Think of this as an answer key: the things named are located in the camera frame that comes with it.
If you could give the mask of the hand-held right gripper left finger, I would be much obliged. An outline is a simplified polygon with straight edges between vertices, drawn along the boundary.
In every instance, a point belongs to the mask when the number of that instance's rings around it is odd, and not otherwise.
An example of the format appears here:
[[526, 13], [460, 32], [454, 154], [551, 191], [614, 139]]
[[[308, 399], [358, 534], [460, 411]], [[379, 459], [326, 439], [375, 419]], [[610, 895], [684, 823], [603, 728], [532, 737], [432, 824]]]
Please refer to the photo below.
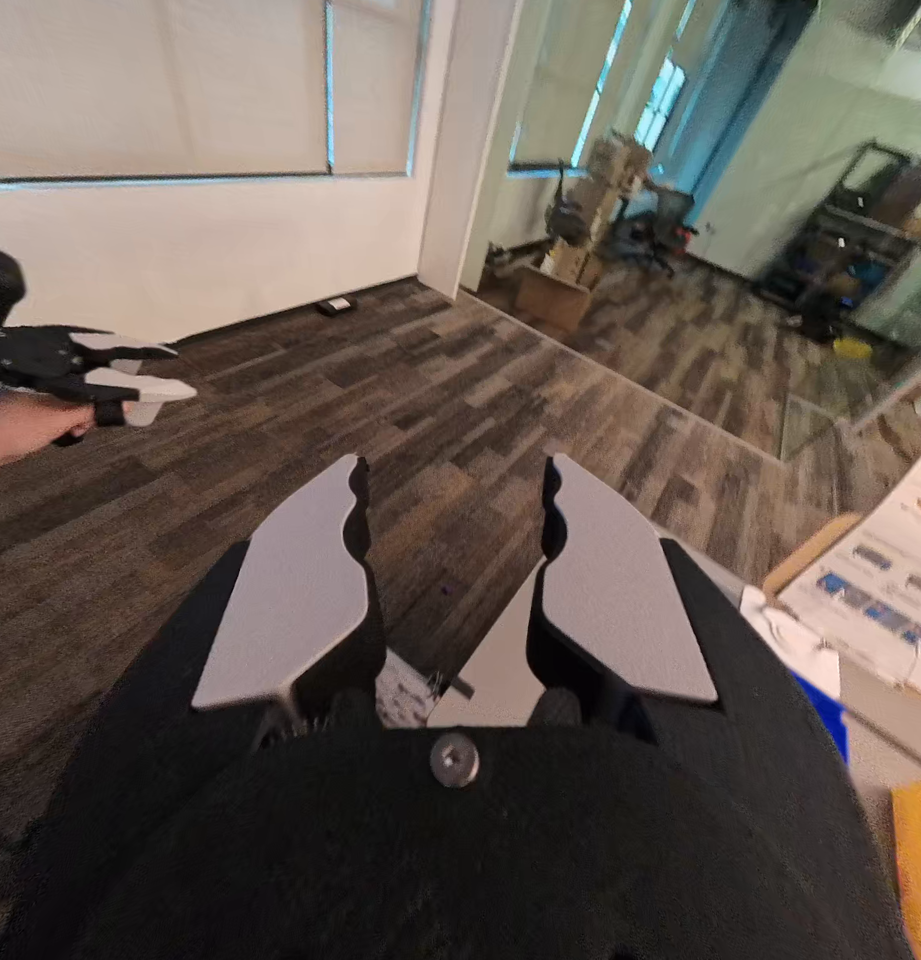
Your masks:
[[371, 711], [387, 645], [369, 562], [370, 467], [349, 453], [283, 500], [249, 539], [191, 707]]

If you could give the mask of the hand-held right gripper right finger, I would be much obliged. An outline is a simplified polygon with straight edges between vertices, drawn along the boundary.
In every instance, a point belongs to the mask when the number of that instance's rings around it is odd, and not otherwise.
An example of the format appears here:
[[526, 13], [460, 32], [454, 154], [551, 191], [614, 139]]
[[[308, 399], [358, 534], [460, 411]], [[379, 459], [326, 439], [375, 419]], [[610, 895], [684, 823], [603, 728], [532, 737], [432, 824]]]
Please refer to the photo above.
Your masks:
[[542, 486], [542, 562], [526, 660], [583, 706], [631, 695], [713, 706], [715, 681], [661, 537], [622, 495], [564, 453]]

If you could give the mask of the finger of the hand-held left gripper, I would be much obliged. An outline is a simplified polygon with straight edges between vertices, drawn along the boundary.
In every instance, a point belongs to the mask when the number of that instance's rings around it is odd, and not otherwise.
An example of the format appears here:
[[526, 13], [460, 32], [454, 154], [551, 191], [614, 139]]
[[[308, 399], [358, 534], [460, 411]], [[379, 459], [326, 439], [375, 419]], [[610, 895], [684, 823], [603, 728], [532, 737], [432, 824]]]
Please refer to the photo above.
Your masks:
[[144, 342], [112, 332], [70, 332], [69, 340], [89, 361], [155, 361], [179, 352], [164, 343]]
[[140, 360], [114, 360], [84, 373], [84, 385], [96, 402], [164, 405], [198, 395], [198, 390], [184, 381], [143, 374], [141, 367]]

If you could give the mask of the blue plastic box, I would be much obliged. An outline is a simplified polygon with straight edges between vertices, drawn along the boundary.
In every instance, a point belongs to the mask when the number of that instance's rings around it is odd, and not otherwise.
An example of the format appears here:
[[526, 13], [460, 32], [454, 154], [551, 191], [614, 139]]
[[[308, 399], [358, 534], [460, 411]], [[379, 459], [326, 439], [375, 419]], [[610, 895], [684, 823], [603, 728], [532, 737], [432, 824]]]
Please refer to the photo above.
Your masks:
[[831, 697], [802, 675], [796, 672], [792, 672], [791, 675], [796, 679], [814, 707], [822, 725], [832, 738], [844, 765], [849, 766], [851, 761], [850, 735], [845, 722], [844, 706], [837, 698]]

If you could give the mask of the yellow plastic box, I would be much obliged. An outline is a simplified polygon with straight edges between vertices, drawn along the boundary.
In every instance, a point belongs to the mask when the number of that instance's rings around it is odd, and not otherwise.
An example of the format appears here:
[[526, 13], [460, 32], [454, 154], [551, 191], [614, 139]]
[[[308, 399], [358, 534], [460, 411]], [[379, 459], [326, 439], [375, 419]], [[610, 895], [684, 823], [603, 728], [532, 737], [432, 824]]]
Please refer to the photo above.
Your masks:
[[890, 795], [900, 909], [913, 955], [921, 959], [921, 781]]

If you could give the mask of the open cardboard box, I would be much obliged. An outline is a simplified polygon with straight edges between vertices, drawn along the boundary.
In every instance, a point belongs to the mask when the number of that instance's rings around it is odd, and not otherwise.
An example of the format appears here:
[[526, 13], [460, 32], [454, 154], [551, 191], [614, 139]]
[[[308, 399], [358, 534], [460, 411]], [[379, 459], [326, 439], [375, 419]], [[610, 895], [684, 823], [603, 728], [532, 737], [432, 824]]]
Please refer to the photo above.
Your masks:
[[577, 331], [592, 301], [587, 287], [561, 280], [539, 268], [519, 271], [514, 309], [544, 325], [572, 334]]

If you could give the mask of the person's left hand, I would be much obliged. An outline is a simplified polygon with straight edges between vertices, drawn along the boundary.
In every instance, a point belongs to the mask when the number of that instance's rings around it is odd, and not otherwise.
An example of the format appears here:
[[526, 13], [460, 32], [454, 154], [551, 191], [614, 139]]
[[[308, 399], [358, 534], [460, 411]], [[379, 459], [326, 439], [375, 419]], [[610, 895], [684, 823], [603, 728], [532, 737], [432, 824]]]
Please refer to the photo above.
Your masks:
[[44, 450], [71, 434], [82, 438], [95, 425], [90, 404], [0, 388], [0, 468]]

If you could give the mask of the window with roller blinds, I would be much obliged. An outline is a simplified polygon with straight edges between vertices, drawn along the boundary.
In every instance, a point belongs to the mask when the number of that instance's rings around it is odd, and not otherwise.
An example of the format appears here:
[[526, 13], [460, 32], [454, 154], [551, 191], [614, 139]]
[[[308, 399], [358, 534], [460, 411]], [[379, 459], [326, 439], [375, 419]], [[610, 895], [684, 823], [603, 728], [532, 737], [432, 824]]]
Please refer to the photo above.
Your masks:
[[0, 181], [411, 174], [430, 16], [0, 1]]

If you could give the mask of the stack of cardboard boxes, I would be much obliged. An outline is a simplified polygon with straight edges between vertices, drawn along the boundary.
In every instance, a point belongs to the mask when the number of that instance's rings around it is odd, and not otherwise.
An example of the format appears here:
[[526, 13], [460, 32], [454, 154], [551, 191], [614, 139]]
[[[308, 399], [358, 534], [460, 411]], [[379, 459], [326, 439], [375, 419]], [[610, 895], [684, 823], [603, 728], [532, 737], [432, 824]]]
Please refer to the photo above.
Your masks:
[[588, 157], [586, 174], [565, 184], [567, 198], [578, 203], [589, 227], [585, 246], [552, 242], [540, 265], [544, 274], [579, 284], [587, 263], [606, 238], [616, 211], [643, 186], [652, 163], [652, 152], [630, 135], [611, 132], [599, 137]]

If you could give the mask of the black shelving rack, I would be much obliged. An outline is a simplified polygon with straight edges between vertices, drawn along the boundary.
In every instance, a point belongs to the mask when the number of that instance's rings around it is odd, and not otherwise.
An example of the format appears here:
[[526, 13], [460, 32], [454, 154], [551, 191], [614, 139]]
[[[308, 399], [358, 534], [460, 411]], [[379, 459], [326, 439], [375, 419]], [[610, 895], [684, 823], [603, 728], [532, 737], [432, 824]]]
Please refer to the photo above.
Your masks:
[[761, 299], [803, 314], [850, 314], [921, 253], [921, 156], [863, 142], [754, 282]]

